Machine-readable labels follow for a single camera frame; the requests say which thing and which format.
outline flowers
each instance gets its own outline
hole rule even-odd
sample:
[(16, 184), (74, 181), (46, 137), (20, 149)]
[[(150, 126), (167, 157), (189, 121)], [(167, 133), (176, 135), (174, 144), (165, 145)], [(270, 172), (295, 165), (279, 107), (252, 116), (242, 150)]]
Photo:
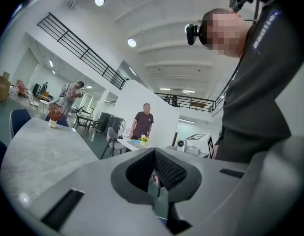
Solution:
[(61, 107), (58, 105), (52, 105), (49, 108), (48, 116), (50, 117), (50, 120), (58, 121), (63, 116), (63, 112), (61, 111)]
[(142, 138), (139, 138), (139, 140), (146, 143), (148, 141), (148, 138), (144, 136)]

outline backpack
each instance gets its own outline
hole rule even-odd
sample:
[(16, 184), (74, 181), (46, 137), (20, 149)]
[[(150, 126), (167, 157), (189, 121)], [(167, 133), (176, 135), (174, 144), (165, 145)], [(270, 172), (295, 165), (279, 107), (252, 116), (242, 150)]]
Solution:
[(64, 97), (68, 93), (69, 84), (65, 84), (61, 90), (60, 97)]

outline floor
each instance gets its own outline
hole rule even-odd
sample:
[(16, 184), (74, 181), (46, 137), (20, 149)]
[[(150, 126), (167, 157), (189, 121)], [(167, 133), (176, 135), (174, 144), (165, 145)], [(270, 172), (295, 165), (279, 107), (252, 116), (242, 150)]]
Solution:
[[(6, 145), (9, 146), (10, 137), (9, 137), (9, 120), (10, 113), (14, 109), (23, 109), (26, 108), (31, 115), (31, 117), (44, 119), (48, 109), (43, 107), (43, 104), (38, 102), (40, 105), (38, 109), (30, 105), (27, 98), (20, 97), (17, 95), (11, 95), (6, 101), (0, 102), (0, 140)], [(68, 115), (68, 124), (70, 127), (73, 127), (75, 122), (75, 117), (72, 114)], [(81, 135), (86, 144), (90, 147), (93, 153), (100, 159), (103, 150), (107, 144), (106, 138), (102, 135), (94, 131), (94, 129), (90, 129), (89, 135), (86, 134), (83, 127), (76, 128), (77, 132)], [(114, 156), (117, 156), (119, 151), (114, 152)], [(111, 157), (110, 150), (107, 149), (103, 159)], [(168, 210), (168, 194), (165, 188), (161, 189), (160, 197), (157, 198), (158, 187), (152, 179), (150, 179), (148, 193), (154, 197), (155, 205), (153, 210), (156, 215), (162, 218), (167, 218), (167, 210)]]

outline maroon t-shirt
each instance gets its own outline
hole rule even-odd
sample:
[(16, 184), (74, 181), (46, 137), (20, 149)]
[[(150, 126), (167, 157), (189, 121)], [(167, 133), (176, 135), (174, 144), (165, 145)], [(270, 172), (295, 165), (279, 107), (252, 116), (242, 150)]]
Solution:
[(138, 112), (135, 119), (137, 120), (137, 125), (133, 134), (139, 138), (141, 138), (141, 135), (147, 135), (150, 125), (154, 123), (153, 116), (151, 114), (146, 115), (144, 112)]

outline dark t-shirt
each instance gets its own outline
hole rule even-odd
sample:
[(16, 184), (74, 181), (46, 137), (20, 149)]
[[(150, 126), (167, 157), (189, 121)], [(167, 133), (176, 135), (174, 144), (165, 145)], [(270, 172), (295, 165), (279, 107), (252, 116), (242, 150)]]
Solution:
[(153, 116), (151, 114), (146, 115), (144, 112), (138, 112), (135, 119), (137, 120), (137, 125), (133, 134), (139, 138), (141, 138), (141, 135), (147, 135), (150, 125), (154, 123)]
[(249, 163), (255, 153), (291, 135), (275, 99), (303, 60), (303, 36), (273, 2), (249, 31), (237, 74), (229, 84), (216, 159)]

